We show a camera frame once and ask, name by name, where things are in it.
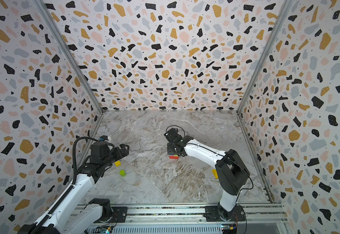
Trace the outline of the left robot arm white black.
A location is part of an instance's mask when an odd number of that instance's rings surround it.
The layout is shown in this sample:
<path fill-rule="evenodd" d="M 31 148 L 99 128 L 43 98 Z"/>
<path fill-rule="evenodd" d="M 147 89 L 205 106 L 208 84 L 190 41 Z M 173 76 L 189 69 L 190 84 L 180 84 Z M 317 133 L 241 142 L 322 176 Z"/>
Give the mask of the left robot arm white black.
<path fill-rule="evenodd" d="M 23 225 L 19 233 L 82 234 L 95 222 L 124 222 L 126 209 L 115 211 L 109 199 L 92 199 L 76 217 L 70 216 L 85 194 L 115 162 L 128 156 L 129 150 L 126 144 L 115 147 L 107 141 L 94 142 L 91 155 L 75 170 L 72 183 L 41 217 L 33 224 Z"/>

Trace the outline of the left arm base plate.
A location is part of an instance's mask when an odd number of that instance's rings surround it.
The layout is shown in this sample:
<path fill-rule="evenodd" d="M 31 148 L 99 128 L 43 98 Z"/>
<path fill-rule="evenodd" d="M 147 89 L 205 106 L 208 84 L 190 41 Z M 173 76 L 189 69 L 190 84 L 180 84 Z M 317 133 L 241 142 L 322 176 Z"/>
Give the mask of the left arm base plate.
<path fill-rule="evenodd" d="M 112 207 L 111 210 L 103 215 L 100 219 L 96 220 L 95 223 L 99 224 L 110 224 L 110 223 L 125 223 L 128 213 L 128 207 Z"/>

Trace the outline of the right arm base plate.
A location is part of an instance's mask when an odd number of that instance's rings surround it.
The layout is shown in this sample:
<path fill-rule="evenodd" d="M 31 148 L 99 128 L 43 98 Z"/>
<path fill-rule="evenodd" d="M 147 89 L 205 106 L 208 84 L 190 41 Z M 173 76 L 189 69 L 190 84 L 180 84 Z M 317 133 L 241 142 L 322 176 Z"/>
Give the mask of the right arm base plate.
<path fill-rule="evenodd" d="M 206 206 L 204 217 L 208 222 L 236 222 L 245 221 L 245 211 L 240 205 L 236 205 L 230 212 L 224 210 L 221 206 Z"/>

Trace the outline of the small yellow cube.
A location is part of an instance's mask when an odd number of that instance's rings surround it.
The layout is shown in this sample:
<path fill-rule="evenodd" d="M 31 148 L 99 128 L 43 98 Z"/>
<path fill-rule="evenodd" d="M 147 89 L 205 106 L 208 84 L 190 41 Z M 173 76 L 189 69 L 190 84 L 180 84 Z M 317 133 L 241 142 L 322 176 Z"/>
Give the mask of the small yellow cube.
<path fill-rule="evenodd" d="M 115 164 L 116 167 L 119 167 L 121 165 L 121 162 L 120 161 L 116 161 L 114 164 Z"/>

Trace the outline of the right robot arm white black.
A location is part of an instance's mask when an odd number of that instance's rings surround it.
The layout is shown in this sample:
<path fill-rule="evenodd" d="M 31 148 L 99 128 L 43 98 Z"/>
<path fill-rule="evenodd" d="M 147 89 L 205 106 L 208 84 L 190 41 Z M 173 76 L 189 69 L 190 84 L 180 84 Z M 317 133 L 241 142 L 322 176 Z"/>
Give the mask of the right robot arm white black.
<path fill-rule="evenodd" d="M 178 129 L 171 125 L 164 137 L 168 141 L 168 155 L 193 157 L 211 166 L 218 176 L 223 190 L 217 205 L 217 215 L 208 215 L 213 220 L 229 221 L 235 217 L 233 211 L 239 195 L 250 178 L 250 172 L 235 150 L 221 151 L 200 143 L 187 135 L 180 135 Z"/>

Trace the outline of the red block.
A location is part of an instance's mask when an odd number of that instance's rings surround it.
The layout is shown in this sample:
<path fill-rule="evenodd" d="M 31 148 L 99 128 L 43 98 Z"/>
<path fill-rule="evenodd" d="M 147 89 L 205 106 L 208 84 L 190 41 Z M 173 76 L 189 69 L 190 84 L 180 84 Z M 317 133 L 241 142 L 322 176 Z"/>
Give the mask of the red block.
<path fill-rule="evenodd" d="M 179 159 L 179 156 L 169 156 L 169 159 L 178 160 L 178 159 Z"/>

